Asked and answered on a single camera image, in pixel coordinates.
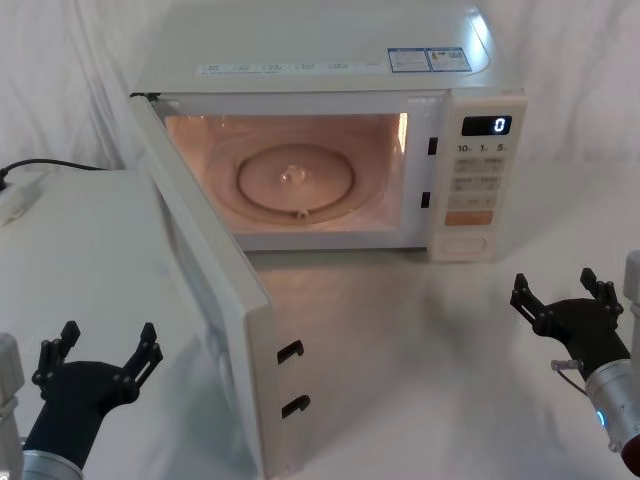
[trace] control button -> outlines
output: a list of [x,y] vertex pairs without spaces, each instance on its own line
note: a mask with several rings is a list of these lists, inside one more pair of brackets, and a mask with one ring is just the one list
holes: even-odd
[[504,164],[504,157],[483,158],[481,165],[476,171],[478,173],[502,173]]
[[479,190],[494,192],[500,188],[500,177],[497,175],[484,175],[477,178]]
[[453,166],[454,173],[502,173],[504,157],[457,158]]
[[444,224],[449,227],[489,225],[493,220],[493,211],[447,212]]
[[480,158],[458,158],[453,166],[454,173],[475,173],[482,166]]
[[474,177],[454,177],[451,180],[452,192],[472,192],[475,190],[476,179]]
[[487,241],[484,238],[459,238],[442,244],[442,251],[450,255],[477,255],[485,248]]
[[494,208],[498,201],[495,193],[454,193],[449,195],[447,208],[449,210],[465,210],[469,208],[488,209]]
[[495,192],[500,188],[499,175],[480,175],[475,177],[454,177],[451,180],[452,192]]

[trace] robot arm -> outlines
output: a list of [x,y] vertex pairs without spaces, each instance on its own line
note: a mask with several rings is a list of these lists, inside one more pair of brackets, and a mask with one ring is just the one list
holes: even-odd
[[20,478],[23,458],[14,416],[15,394],[24,385],[24,374],[16,339],[0,334],[0,478]]
[[[7,457],[0,464],[0,471],[6,465],[10,478],[81,480],[82,468],[104,417],[120,405],[133,403],[140,395],[140,387],[162,360],[151,323],[145,324],[138,348],[123,367],[102,362],[65,363],[79,336],[77,324],[67,322],[61,338],[41,344],[38,369],[32,380],[40,387],[45,404],[22,452],[15,419],[2,418],[2,428],[9,420],[12,424],[8,425],[13,428],[0,439]],[[15,347],[11,357],[13,371],[22,375],[15,339],[7,337]],[[10,375],[15,375],[4,370],[2,374],[3,385],[12,378]],[[21,382],[12,384],[15,388],[11,396],[24,384],[24,377],[20,378]]]
[[625,296],[634,303],[636,316],[632,355],[616,328],[622,306],[613,283],[598,281],[585,268],[582,285],[593,299],[569,299],[551,305],[541,303],[529,290],[522,274],[516,276],[513,305],[540,336],[561,342],[585,380],[583,393],[596,409],[609,435],[609,449],[620,453],[629,470],[640,476],[640,252],[627,258]]

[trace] door release button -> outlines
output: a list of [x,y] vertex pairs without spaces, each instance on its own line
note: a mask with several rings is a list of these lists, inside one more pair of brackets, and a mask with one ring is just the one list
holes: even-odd
[[452,255],[475,255],[482,253],[486,247],[487,241],[484,238],[459,238],[445,241],[442,250]]

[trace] orange button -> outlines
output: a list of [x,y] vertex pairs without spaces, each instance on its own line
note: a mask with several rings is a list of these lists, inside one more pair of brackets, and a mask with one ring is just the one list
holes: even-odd
[[480,212],[449,212],[444,221],[450,227],[462,227],[472,225],[489,225],[493,220],[493,211]]

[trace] microwave top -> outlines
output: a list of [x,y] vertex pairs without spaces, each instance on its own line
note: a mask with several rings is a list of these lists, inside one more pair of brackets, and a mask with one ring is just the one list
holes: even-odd
[[180,5],[133,91],[519,89],[478,9],[453,3]]

